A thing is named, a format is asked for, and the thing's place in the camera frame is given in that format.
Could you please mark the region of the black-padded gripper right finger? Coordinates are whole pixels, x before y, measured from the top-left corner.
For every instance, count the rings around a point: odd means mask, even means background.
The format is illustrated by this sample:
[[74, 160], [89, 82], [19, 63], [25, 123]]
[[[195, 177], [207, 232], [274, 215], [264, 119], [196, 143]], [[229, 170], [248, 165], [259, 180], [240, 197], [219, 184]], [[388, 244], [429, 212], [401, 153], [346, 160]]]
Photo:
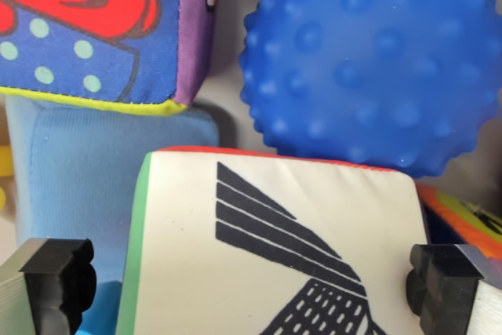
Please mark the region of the black-padded gripper right finger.
[[415, 245], [410, 310], [429, 335], [501, 333], [501, 261], [468, 244]]

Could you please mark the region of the black-padded gripper left finger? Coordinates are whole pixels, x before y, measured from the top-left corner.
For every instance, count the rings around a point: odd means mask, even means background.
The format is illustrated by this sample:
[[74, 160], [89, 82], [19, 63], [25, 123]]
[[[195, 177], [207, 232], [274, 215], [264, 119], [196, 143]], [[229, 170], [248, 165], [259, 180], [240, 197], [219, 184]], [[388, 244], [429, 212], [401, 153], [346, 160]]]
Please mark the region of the black-padded gripper left finger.
[[1, 265], [2, 334], [75, 334], [96, 294], [88, 239], [28, 239]]

